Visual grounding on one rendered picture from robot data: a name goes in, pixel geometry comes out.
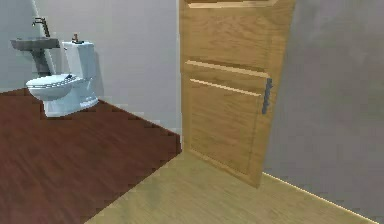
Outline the light wooden room door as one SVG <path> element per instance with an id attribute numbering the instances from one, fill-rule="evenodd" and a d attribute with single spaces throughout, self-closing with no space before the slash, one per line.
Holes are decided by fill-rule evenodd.
<path id="1" fill-rule="evenodd" d="M 261 182 L 297 0 L 179 0 L 183 147 Z M 266 114 L 266 79 L 273 88 Z"/>

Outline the white toilet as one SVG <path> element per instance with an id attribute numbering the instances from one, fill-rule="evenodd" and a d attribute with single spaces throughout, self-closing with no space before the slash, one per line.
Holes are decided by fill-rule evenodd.
<path id="1" fill-rule="evenodd" d="M 63 42 L 69 72 L 35 78 L 26 82 L 30 94 L 43 102 L 47 117 L 66 116 L 98 103 L 93 81 L 96 77 L 92 42 Z"/>

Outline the dark metal faucet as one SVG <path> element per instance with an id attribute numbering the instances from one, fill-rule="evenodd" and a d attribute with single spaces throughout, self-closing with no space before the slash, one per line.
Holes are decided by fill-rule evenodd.
<path id="1" fill-rule="evenodd" d="M 34 21 L 32 22 L 32 26 L 36 26 L 37 24 L 42 25 L 45 37 L 51 37 L 46 18 L 35 17 Z"/>

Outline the grey pedestal sink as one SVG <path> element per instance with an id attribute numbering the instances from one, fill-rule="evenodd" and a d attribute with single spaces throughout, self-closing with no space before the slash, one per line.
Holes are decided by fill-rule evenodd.
<path id="1" fill-rule="evenodd" d="M 26 51 L 32 55 L 35 62 L 37 73 L 40 77 L 50 76 L 47 60 L 45 58 L 46 49 L 59 48 L 59 40 L 52 37 L 29 37 L 29 38 L 16 38 L 10 40 L 14 49 L 19 51 Z"/>

